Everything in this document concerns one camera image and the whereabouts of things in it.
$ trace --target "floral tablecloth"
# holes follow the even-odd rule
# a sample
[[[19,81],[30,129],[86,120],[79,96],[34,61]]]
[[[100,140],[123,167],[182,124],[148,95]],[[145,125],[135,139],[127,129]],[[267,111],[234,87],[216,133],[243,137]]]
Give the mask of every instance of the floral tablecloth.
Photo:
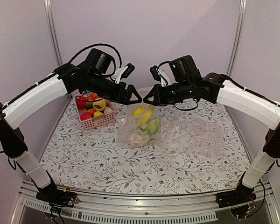
[[[155,146],[122,149],[116,143],[116,133],[126,106],[114,105],[115,123],[85,131],[74,101],[70,102],[41,158],[41,165],[57,184],[127,194],[203,193],[234,188],[250,166],[238,133],[222,105],[201,100],[199,107],[190,112],[173,106],[158,108],[162,133],[166,133],[174,115],[219,124],[223,129],[220,147],[224,152],[219,159],[207,154],[175,155],[168,159]],[[179,105],[181,108],[193,106],[191,100]]]

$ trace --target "gray wall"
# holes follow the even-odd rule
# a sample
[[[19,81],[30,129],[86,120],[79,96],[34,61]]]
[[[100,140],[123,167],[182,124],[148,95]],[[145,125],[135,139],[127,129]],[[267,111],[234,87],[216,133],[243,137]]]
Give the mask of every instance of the gray wall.
[[[271,99],[280,101],[280,1],[248,1],[243,35],[232,78]],[[230,110],[251,156],[262,149],[267,129],[256,120]],[[280,168],[269,180],[280,206]]]
[[[43,1],[0,0],[0,102],[11,100],[56,67]],[[66,97],[54,101],[21,126],[38,159],[66,102]],[[0,224],[8,223],[22,178],[0,154]]]
[[[64,61],[87,45],[109,43],[119,50],[123,64],[135,65],[127,82],[140,88],[153,86],[151,66],[188,54],[202,76],[225,73],[239,1],[55,0],[52,8]],[[116,58],[113,50],[100,49]]]

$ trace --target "pink plastic basket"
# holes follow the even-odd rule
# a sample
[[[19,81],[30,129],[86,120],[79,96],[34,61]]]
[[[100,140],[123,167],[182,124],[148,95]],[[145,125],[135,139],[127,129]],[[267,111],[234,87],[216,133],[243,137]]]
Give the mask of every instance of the pink plastic basket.
[[[81,96],[81,95],[79,95],[79,94],[75,95],[74,100],[76,99],[76,97],[79,97],[79,96]],[[96,118],[81,120],[81,115],[83,113],[85,113],[87,110],[86,110],[86,108],[79,109],[78,106],[77,106],[76,100],[75,100],[75,105],[76,105],[76,109],[77,109],[77,112],[78,112],[78,115],[79,115],[79,120],[80,120],[80,122],[81,122],[81,124],[82,124],[82,126],[85,130],[90,130],[90,129],[93,129],[95,127],[99,127],[99,126],[102,126],[104,124],[108,124],[110,122],[115,121],[115,108],[110,101],[108,101],[107,104],[108,104],[108,107],[110,107],[112,109],[112,112],[110,112],[108,114],[98,116]]]

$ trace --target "black mount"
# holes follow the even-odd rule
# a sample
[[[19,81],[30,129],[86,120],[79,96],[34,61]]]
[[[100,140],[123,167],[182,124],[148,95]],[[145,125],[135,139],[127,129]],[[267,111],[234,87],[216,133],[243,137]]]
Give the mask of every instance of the black mount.
[[[235,190],[218,193],[216,195],[216,201],[219,205],[219,208],[246,203],[251,201],[251,199],[253,200],[256,199],[254,189],[245,187],[242,184],[244,175],[245,173],[242,175],[241,179],[239,180],[237,188]]]
[[[199,70],[186,75],[186,81],[173,83],[162,87],[155,84],[151,91],[143,98],[143,102],[155,106],[174,105],[182,103],[185,99],[205,99],[211,103],[216,103],[220,88],[223,87],[225,77],[210,73],[204,78],[199,78]]]
[[[3,104],[0,103],[0,142],[4,153],[9,158],[15,158],[28,151],[28,147],[24,142],[24,136],[19,128],[12,127],[4,119],[5,114],[2,113]]]
[[[41,201],[49,202],[57,207],[74,207],[74,204],[79,201],[77,194],[70,191],[69,188],[66,190],[59,190],[48,173],[51,183],[44,188],[37,188],[38,192],[36,198]]]
[[[103,75],[111,61],[114,60],[110,57],[110,55],[102,51],[92,49],[86,60],[78,66],[64,64],[54,71],[59,75],[59,79],[64,82],[68,93],[79,89],[80,93],[83,91],[95,92],[100,97],[120,104],[130,105],[142,102],[141,96],[133,85],[130,84],[125,89],[126,83],[120,82],[116,84],[106,79],[109,76]],[[129,63],[127,66],[128,68],[122,74],[122,78],[128,77],[134,70],[132,64]],[[131,100],[132,95],[135,95],[137,99]]]

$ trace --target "metal frame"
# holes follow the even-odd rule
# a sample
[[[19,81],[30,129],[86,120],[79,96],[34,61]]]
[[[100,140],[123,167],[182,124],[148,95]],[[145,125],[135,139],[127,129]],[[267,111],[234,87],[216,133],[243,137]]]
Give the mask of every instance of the metal frame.
[[[49,27],[49,32],[50,32],[50,37],[52,41],[52,47],[54,50],[56,62],[58,66],[61,66],[63,64],[60,50],[59,50],[59,45],[57,41],[57,34],[56,34],[56,29],[55,29],[55,24],[54,24],[54,18],[53,18],[53,12],[52,12],[52,5],[51,5],[51,0],[44,0],[45,4],[45,11],[46,11],[46,16],[47,16],[47,21],[48,21],[48,27]]]
[[[274,224],[280,224],[280,213],[269,182],[264,182],[266,200],[270,206],[270,215]],[[74,208],[63,208],[61,215],[65,218],[91,223],[126,223],[126,224],[183,224],[204,223],[217,220],[216,212],[228,210],[219,208],[216,193],[192,195],[129,195],[101,191],[71,189],[76,192],[80,203]],[[17,211],[28,206],[49,213],[48,203],[35,198],[37,189],[30,181],[24,180],[19,190]],[[256,201],[263,199],[263,189],[255,187]],[[12,224],[18,224],[20,216],[14,216]]]
[[[231,76],[239,48],[239,42],[245,18],[246,2],[246,0],[241,0],[240,2],[236,36],[227,69],[228,76]],[[63,62],[57,41],[51,0],[44,0],[44,4],[48,20],[50,37],[52,41],[52,47],[56,57],[56,62],[58,66],[60,66],[61,64],[63,64]],[[244,148],[247,151],[247,147],[243,136],[233,119],[232,121],[243,142]],[[266,202],[269,207],[271,219],[274,224],[280,224],[280,212],[269,182],[265,182],[265,187],[267,192]],[[91,221],[92,223],[106,223],[106,218],[108,217],[112,217],[112,219],[116,218],[117,223],[126,223],[126,221],[127,223],[134,223],[134,221],[135,223],[137,223],[137,221],[139,221],[140,223],[140,220],[143,224],[166,223],[166,221],[168,221],[168,223],[169,221],[175,221],[176,223],[202,223],[204,221],[202,219],[205,219],[205,217],[211,217],[213,218],[213,220],[217,220],[215,212],[222,210],[218,207],[218,204],[216,203],[215,194],[217,192],[195,195],[139,196],[106,193],[93,190],[72,190],[78,194],[78,197],[81,199],[81,202],[78,205],[75,205],[73,209],[63,208],[62,216],[83,221],[89,220],[89,222]],[[262,200],[263,191],[261,185],[255,187],[255,192],[257,195],[256,201]],[[35,186],[26,178],[23,181],[19,194],[16,198],[17,203],[15,206],[14,213],[12,215],[12,224],[19,223],[24,206],[33,207],[35,209],[43,210],[44,212],[46,212],[48,203],[38,201],[35,198],[36,193],[37,190]]]
[[[235,35],[235,39],[234,39],[234,43],[233,43],[233,47],[232,47],[230,61],[229,61],[227,72],[226,72],[226,75],[228,75],[230,77],[231,77],[232,70],[233,70],[235,60],[237,57],[237,53],[238,53],[239,42],[240,42],[240,38],[242,35],[242,30],[243,30],[243,25],[244,25],[244,20],[245,20],[246,6],[247,6],[247,0],[241,0],[240,6],[239,6],[239,13],[238,13],[237,31],[236,31],[236,35]]]

